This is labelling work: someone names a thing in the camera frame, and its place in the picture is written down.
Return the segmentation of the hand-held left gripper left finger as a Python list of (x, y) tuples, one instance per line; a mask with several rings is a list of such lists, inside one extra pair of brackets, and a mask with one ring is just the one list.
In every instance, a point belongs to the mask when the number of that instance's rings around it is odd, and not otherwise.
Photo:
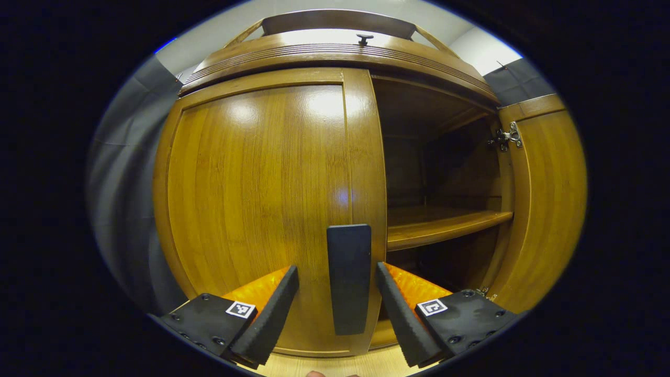
[(290, 265), (223, 296), (201, 293), (149, 317), (192, 348), (256, 369), (277, 345), (298, 288), (297, 266)]

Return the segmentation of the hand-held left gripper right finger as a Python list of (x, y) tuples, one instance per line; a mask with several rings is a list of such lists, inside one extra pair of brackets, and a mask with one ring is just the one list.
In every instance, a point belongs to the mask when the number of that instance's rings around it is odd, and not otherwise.
[(409, 367), (428, 367), (484, 345), (526, 315), (477, 290), (452, 293), (385, 262), (376, 265), (376, 286)]

